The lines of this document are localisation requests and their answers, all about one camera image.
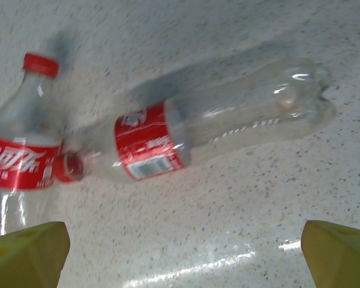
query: empty plastic bottle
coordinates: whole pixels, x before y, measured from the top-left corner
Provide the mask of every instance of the empty plastic bottle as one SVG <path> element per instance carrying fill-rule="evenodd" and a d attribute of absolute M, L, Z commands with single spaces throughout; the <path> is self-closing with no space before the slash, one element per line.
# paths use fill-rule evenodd
<path fill-rule="evenodd" d="M 0 235 L 41 224 L 64 123 L 48 96 L 59 63 L 27 53 L 17 92 L 0 108 Z"/>
<path fill-rule="evenodd" d="M 91 144 L 56 158 L 61 182 L 95 175 L 133 182 L 254 144 L 297 139 L 336 114 L 322 97 L 329 72 L 307 58 L 285 59 L 241 79 L 115 116 Z"/>

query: white speckled surface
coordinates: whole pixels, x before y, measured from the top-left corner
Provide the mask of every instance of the white speckled surface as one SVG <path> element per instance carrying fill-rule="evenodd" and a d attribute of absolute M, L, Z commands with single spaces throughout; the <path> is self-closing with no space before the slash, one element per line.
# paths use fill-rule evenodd
<path fill-rule="evenodd" d="M 301 140 L 134 185 L 61 187 L 51 215 L 71 250 L 59 287 L 313 287 L 305 221 L 360 228 L 360 0 L 2 0 L 0 105 L 23 54 L 58 31 L 69 131 L 283 56 L 332 67 L 338 109 Z"/>

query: bottle label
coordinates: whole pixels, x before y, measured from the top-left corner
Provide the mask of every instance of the bottle label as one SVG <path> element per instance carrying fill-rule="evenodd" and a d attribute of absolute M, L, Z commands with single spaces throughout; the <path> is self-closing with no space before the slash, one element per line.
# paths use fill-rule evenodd
<path fill-rule="evenodd" d="M 184 168 L 168 132 L 164 102 L 119 117 L 115 138 L 120 160 L 135 180 Z"/>
<path fill-rule="evenodd" d="M 0 188 L 41 189 L 53 184 L 52 161 L 61 146 L 39 147 L 0 139 Z"/>

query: red bottle cap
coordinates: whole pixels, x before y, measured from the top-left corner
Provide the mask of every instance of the red bottle cap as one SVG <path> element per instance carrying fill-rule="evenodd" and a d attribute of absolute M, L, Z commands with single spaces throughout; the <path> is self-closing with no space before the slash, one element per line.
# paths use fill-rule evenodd
<path fill-rule="evenodd" d="M 57 156 L 52 164 L 54 177 L 63 183 L 79 181 L 84 178 L 84 167 L 76 153 L 67 152 Z"/>
<path fill-rule="evenodd" d="M 59 73 L 59 62 L 35 53 L 24 56 L 23 68 L 47 77 L 56 78 Z"/>

